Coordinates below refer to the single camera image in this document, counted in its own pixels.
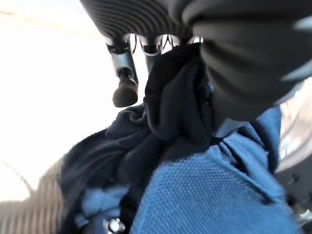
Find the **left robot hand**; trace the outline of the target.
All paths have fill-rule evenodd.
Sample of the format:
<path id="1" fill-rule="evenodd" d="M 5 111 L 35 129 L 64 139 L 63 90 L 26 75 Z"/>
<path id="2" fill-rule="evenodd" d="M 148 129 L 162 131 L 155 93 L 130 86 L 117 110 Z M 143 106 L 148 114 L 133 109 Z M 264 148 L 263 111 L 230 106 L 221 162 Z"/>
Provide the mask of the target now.
<path id="1" fill-rule="evenodd" d="M 201 37 L 199 53 L 225 117 L 255 119 L 293 95 L 312 75 L 309 0 L 84 0 L 110 42 Z"/>

